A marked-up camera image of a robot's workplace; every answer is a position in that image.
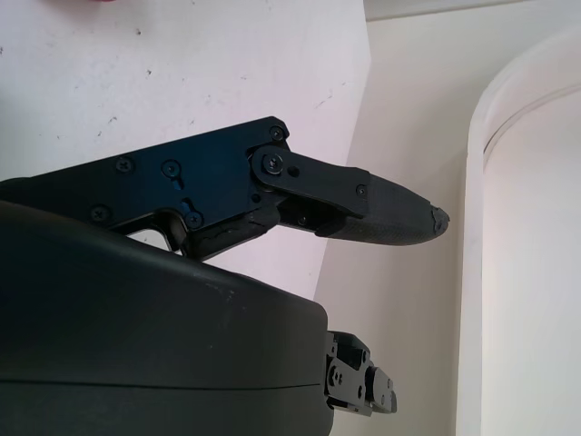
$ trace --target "white wall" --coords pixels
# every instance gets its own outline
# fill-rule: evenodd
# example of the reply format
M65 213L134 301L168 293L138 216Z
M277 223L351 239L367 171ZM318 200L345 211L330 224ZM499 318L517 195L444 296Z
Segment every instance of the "white wall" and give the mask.
M521 1L525 0L364 0L364 4L368 20L382 20Z
M338 413L334 435L454 434L470 119L512 58L580 17L573 1L525 2L368 25L372 67L349 164L429 198L452 223L444 237L416 247L328 244L315 299L330 328L354 332L371 348L399 397L393 416ZM480 314L470 315L479 334ZM463 436L480 432L481 342L471 333L462 340L476 357L469 352L460 364Z
M361 0L0 0L0 47L0 180L270 115L344 164L369 69ZM312 298L325 246L278 228L212 263Z
M487 163L485 436L581 433L580 111L577 92L527 114Z
M512 62L470 128L471 157L486 146L484 174L468 161L468 177L480 175L468 194L484 197L483 435L581 430L580 43L581 28L568 30Z

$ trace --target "black cover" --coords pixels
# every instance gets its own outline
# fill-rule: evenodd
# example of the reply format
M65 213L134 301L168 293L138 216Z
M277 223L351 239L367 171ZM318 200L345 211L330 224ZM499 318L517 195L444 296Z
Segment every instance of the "black cover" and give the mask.
M362 219L341 216L316 232L317 236L360 243L411 245L437 238L449 217L428 200L389 180L371 176L366 193L369 213Z
M0 434L321 435L315 302L0 202Z

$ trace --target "hex screw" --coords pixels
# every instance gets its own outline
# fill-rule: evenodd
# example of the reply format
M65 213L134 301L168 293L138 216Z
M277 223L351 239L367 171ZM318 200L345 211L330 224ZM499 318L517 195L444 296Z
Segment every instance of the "hex screw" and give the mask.
M181 172L182 172L182 168L181 168L180 164L177 161L174 161L173 159L171 159L169 161L165 161L162 164L163 175L165 175L166 177L168 177L170 179L174 179L174 178L178 177Z
M367 198L367 186L364 184L359 184L355 190L358 197Z
M279 175L282 172L282 158L277 154L265 154L262 158L262 167L268 174Z
M339 380L343 382L343 375L336 366L333 366L329 371L329 384L335 386L336 383L339 383Z
M271 128L271 137L275 141L282 141L284 139L284 132L278 125L275 125Z

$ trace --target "black screw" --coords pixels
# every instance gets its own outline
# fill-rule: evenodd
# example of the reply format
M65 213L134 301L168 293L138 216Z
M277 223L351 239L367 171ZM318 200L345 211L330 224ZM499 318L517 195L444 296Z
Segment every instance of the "black screw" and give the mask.
M339 378L339 372L337 371L337 367L333 366L329 372L329 384L331 386L335 386L335 381Z
M175 179L180 175L182 172L182 168L177 161L170 160L165 161L162 164L162 173L164 176L169 177L170 179Z
M94 223L104 223L109 218L111 218L111 211L107 206L99 204L95 206L93 209L91 209L90 216L91 221L93 221Z
M278 125L275 125L271 128L271 137L275 141L282 141L284 139L284 132Z
M202 216L197 212L190 212L185 215L185 225L191 229L199 229L202 227Z
M355 190L358 197L367 198L367 186L364 184L359 184Z
M277 154L265 154L262 167L268 174L279 175L282 172L282 158Z
M128 157L119 157L115 161L115 169L119 173L130 173L133 171L133 161Z

